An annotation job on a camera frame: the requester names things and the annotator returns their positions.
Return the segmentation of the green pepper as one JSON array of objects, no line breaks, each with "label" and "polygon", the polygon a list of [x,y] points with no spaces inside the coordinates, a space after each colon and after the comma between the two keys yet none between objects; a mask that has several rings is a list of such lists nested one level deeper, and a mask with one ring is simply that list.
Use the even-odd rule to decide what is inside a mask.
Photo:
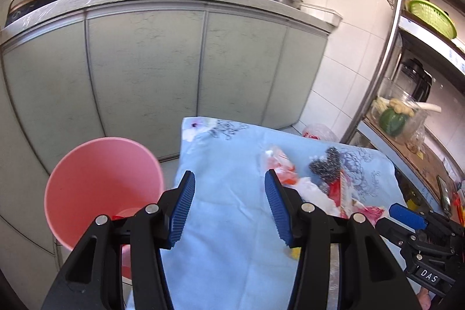
[{"label": "green pepper", "polygon": [[403,113],[396,113],[393,108],[387,108],[379,118],[379,127],[391,137],[397,137],[403,131],[403,128],[409,116]]}]

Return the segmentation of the black glass kettle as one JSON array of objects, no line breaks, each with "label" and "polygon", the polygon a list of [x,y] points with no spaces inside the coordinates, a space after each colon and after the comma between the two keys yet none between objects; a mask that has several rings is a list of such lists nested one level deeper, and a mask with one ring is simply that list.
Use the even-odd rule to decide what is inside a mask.
[{"label": "black glass kettle", "polygon": [[417,102],[426,102],[433,79],[416,58],[403,60],[394,75],[394,82]]}]

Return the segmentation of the colourful wrapper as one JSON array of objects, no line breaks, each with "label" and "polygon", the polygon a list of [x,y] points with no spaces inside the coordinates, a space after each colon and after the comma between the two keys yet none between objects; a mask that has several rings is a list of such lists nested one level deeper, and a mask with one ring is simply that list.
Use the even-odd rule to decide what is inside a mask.
[{"label": "colourful wrapper", "polygon": [[278,146],[268,147],[262,152],[261,169],[263,173],[274,170],[280,183],[286,187],[294,187],[299,181],[296,166]]}]

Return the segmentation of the grey kitchen cabinet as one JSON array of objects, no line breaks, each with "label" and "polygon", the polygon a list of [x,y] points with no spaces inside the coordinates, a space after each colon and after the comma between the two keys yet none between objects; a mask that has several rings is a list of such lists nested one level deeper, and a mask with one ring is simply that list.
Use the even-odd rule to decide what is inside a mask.
[{"label": "grey kitchen cabinet", "polygon": [[336,25],[269,0],[59,0],[1,30],[2,78],[47,171],[103,136],[168,160],[186,117],[296,123]]}]

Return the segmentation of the light blue floral cloth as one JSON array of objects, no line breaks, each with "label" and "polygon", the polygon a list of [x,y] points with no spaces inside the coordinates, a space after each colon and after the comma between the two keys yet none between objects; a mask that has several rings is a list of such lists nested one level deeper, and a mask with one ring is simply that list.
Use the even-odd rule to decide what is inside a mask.
[{"label": "light blue floral cloth", "polygon": [[238,121],[187,117],[177,175],[196,189],[181,239],[162,252],[175,309],[286,309],[297,262],[280,239],[264,188],[268,149],[299,177],[330,144]]}]

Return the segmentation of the ginger root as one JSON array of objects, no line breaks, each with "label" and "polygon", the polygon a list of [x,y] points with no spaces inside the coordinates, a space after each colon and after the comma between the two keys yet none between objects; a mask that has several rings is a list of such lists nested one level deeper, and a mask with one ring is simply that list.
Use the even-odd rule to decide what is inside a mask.
[{"label": "ginger root", "polygon": [[414,116],[414,111],[412,108],[407,106],[404,102],[397,98],[391,98],[389,100],[389,107],[394,110],[397,114],[406,115],[408,117]]}]

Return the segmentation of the green plastic basket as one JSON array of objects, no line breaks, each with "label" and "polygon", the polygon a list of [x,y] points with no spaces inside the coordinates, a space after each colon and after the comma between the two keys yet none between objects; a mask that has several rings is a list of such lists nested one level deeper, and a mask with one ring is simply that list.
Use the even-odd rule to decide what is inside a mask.
[{"label": "green plastic basket", "polygon": [[427,0],[409,0],[407,10],[446,38],[452,40],[457,37],[457,31],[452,19],[434,3]]}]

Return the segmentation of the steel wool scrubber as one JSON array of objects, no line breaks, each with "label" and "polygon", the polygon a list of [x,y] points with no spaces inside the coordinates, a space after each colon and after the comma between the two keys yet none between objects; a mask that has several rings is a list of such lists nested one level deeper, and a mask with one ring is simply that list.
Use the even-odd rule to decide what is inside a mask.
[{"label": "steel wool scrubber", "polygon": [[335,147],[330,147],[325,152],[325,158],[313,160],[309,164],[310,171],[320,177],[320,179],[331,184],[340,178],[341,155]]}]

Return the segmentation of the pink plastic trash bucket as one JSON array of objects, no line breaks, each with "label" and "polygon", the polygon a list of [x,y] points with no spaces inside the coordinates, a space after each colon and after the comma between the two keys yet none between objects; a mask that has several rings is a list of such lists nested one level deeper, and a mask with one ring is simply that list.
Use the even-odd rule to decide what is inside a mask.
[{"label": "pink plastic trash bucket", "polygon": [[46,185],[44,211],[54,237],[69,251],[100,215],[133,216],[166,189],[160,163],[136,141],[107,137],[67,153]]}]

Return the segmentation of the metal storage shelf rack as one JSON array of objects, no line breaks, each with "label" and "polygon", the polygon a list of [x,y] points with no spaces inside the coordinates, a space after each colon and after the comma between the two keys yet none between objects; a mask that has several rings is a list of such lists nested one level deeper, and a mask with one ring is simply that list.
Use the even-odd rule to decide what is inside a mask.
[{"label": "metal storage shelf rack", "polygon": [[464,0],[385,0],[386,42],[343,141],[384,153],[404,201],[451,216],[464,180]]}]

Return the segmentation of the red white toothpaste box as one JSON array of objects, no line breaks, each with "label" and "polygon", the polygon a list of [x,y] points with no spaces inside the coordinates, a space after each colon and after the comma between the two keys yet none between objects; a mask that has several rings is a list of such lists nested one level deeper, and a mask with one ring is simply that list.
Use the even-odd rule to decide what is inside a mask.
[{"label": "red white toothpaste box", "polygon": [[352,184],[343,170],[339,171],[339,177],[330,183],[328,197],[334,201],[340,217],[348,219],[352,215]]}]

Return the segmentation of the red white plastic bag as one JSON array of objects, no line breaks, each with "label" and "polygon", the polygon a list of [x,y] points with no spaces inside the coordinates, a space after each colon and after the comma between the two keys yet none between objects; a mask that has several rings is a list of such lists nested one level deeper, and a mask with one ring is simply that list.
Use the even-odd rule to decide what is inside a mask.
[{"label": "red white plastic bag", "polygon": [[336,136],[330,128],[320,123],[307,125],[302,131],[302,136],[304,138],[317,139],[321,141],[339,141],[338,136]]}]

